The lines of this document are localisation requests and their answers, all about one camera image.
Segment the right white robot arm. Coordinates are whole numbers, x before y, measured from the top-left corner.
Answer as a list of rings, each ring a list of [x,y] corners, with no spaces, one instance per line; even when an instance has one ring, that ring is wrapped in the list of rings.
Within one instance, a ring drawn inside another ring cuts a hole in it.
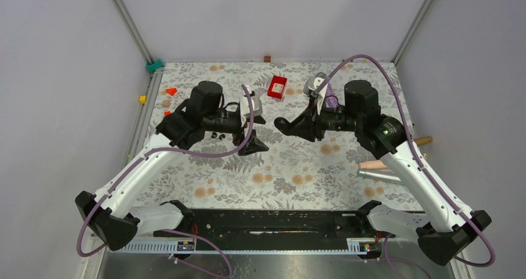
[[[310,96],[307,108],[293,121],[278,117],[274,125],[284,135],[311,142],[322,140],[326,131],[353,132],[359,145],[394,172],[424,210],[424,215],[416,215],[370,201],[357,210],[358,233],[394,234],[416,243],[437,265],[446,265],[491,224],[491,217],[472,210],[446,187],[408,139],[403,124],[381,113],[378,99],[368,81],[349,81],[344,104],[327,108]]]

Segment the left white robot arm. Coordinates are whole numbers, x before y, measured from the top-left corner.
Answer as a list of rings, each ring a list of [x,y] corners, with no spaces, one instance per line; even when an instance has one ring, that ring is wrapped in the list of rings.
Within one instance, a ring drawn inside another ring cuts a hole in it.
[[[74,202],[83,224],[76,243],[82,257],[82,239],[90,229],[110,250],[124,248],[135,236],[171,230],[185,236],[192,230],[191,211],[179,201],[167,201],[159,206],[135,206],[136,199],[176,157],[189,155],[221,158],[237,154],[247,156],[268,151],[257,138],[254,126],[265,124],[261,98],[248,86],[233,102],[229,111],[222,86],[213,81],[201,81],[192,88],[189,98],[166,115],[146,140],[144,148],[112,180],[94,193],[82,191]],[[205,133],[231,134],[234,149],[207,154],[192,151]]]

